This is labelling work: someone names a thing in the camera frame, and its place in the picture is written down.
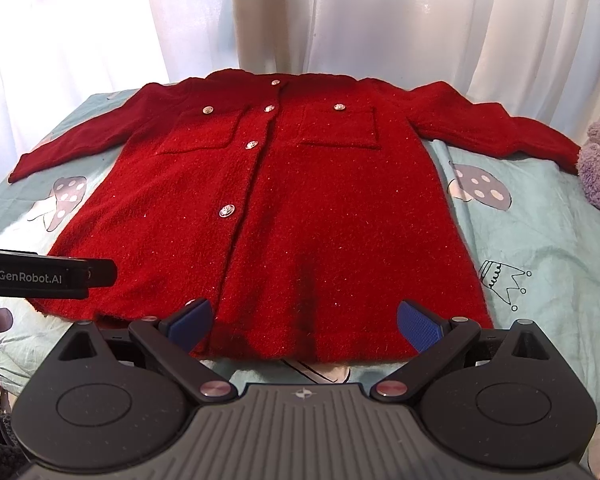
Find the white curtain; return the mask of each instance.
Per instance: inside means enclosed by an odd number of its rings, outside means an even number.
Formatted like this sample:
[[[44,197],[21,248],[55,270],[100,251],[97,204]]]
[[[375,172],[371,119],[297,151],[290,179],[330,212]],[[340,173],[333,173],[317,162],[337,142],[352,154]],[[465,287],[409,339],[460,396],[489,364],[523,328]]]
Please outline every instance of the white curtain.
[[[0,181],[90,94],[228,67],[445,80],[582,141],[600,0],[0,0]]]

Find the bed sheet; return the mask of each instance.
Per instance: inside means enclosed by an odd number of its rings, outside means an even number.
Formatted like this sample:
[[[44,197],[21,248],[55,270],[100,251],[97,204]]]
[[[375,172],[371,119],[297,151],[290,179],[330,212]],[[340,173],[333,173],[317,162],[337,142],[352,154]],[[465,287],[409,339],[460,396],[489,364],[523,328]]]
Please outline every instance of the bed sheet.
[[[48,136],[120,106],[133,90],[97,94]],[[586,202],[577,177],[549,161],[496,160],[424,141],[454,219],[484,285],[494,325],[535,320],[565,356],[597,403],[600,419],[600,211]],[[40,171],[13,185],[0,184],[0,248],[45,254],[80,206],[103,181],[120,153],[107,150]],[[57,226],[54,183],[86,186],[84,196]],[[15,394],[69,327],[25,300],[0,298],[14,326],[0,334],[0,377]],[[236,384],[358,381],[368,389],[400,364],[308,365],[298,362],[205,362]]]

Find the red knit fabric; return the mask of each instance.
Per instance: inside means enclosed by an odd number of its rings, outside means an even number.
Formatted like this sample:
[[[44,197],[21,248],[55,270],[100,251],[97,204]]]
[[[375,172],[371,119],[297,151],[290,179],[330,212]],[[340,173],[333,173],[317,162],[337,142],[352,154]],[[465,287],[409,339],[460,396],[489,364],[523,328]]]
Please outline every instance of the red knit fabric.
[[[216,320],[197,355],[309,362],[413,355],[396,329],[404,298],[491,326],[418,135],[550,158],[571,172],[578,153],[549,127],[472,105],[444,83],[403,91],[348,76],[224,70],[150,84],[23,155],[10,177],[125,143],[50,252],[112,258],[118,281],[42,309],[165,317],[204,296]],[[222,218],[229,204],[235,211]]]

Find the coat sleeve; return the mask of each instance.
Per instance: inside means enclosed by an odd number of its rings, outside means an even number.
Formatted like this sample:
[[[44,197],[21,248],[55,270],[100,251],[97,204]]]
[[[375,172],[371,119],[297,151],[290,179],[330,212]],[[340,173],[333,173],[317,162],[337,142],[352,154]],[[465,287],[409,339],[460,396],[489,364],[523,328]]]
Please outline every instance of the coat sleeve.
[[[188,80],[177,85],[149,83],[121,107],[74,126],[62,136],[20,157],[8,181],[118,146],[185,97]]]
[[[411,91],[377,82],[385,97],[401,107],[423,139],[443,140],[451,146],[503,158],[516,152],[553,160],[576,173],[580,147],[539,121],[511,117],[498,103],[472,104],[445,82]]]

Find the red coat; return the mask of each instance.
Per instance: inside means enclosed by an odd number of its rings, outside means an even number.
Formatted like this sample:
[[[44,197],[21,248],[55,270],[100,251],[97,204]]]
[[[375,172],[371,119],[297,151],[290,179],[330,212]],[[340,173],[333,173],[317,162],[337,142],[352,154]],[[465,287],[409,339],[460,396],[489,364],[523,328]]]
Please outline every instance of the red coat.
[[[216,320],[200,354],[310,362],[412,355],[396,329],[404,298],[490,326],[418,136],[572,172],[578,153],[544,124],[472,105],[441,82],[404,91],[223,70],[149,84],[23,155],[10,176],[125,143],[50,252],[112,258],[118,282],[42,307],[71,319],[164,317],[205,296]]]

